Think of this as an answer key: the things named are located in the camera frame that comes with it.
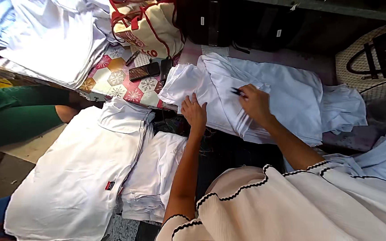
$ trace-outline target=hand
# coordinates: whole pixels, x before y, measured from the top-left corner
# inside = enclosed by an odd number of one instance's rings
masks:
[[[205,132],[206,105],[207,102],[203,103],[202,107],[199,105],[195,93],[193,93],[192,101],[190,101],[189,96],[186,96],[181,103],[181,113],[191,125],[190,132],[196,132],[200,135]]]
[[[257,123],[266,128],[274,116],[269,110],[269,94],[258,90],[254,85],[244,85],[239,88],[244,96],[239,97],[239,102],[245,112]]]

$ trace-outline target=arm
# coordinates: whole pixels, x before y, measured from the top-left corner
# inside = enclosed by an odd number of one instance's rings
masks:
[[[322,156],[287,130],[270,113],[269,95],[267,93],[256,89],[251,84],[242,86],[239,89],[245,94],[239,97],[245,112],[269,132],[288,163],[295,170],[305,170],[308,166],[324,161]]]
[[[189,96],[186,96],[181,105],[181,113],[191,125],[191,129],[183,156],[172,182],[171,194],[169,195],[163,223],[175,214],[182,214],[190,220],[195,218],[198,158],[200,141],[205,132],[206,104],[205,102],[201,107],[197,102],[196,94],[193,93],[192,101],[190,102]]]

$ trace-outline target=person's left hand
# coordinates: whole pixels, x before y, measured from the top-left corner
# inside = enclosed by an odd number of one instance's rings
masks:
[[[192,101],[190,101],[189,96],[186,96],[185,100],[181,103],[181,113],[191,125],[190,132],[197,132],[201,135],[205,132],[206,105],[207,102],[203,103],[202,107],[199,105],[195,93],[193,93]]]

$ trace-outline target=snowflake pattern tablecloth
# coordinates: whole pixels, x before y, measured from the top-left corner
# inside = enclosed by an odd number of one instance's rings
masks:
[[[136,104],[163,108],[164,103],[157,96],[162,90],[160,76],[129,80],[129,69],[136,67],[134,63],[125,66],[131,55],[130,49],[110,47],[90,71],[79,92],[89,100],[102,101],[119,96]]]

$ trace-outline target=red label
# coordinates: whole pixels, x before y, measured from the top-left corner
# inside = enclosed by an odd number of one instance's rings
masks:
[[[107,185],[105,186],[105,190],[111,190],[112,187],[114,187],[114,184],[115,184],[114,181],[109,181],[109,182],[107,183]]]

